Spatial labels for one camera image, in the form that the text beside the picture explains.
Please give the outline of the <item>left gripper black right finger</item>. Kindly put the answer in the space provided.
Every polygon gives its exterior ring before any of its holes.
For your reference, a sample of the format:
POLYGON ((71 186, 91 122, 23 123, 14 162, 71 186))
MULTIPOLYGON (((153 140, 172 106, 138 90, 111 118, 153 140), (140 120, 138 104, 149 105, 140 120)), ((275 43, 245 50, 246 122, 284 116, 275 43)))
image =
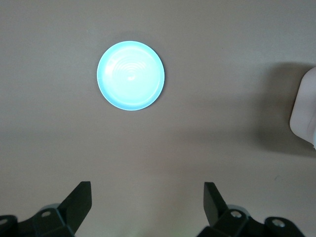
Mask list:
POLYGON ((303 237, 302 231, 290 220, 268 217, 264 223, 247 212, 228 206, 213 182, 205 182, 203 208, 209 225, 200 237, 303 237))

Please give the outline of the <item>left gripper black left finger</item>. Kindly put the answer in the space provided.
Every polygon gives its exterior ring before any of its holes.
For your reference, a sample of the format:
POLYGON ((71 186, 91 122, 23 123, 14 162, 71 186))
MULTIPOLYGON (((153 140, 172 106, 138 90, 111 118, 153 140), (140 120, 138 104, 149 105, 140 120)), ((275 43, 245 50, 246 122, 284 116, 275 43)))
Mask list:
POLYGON ((0 217, 2 237, 74 237, 92 207, 91 182, 82 181, 57 206, 40 210, 18 222, 14 215, 0 217))

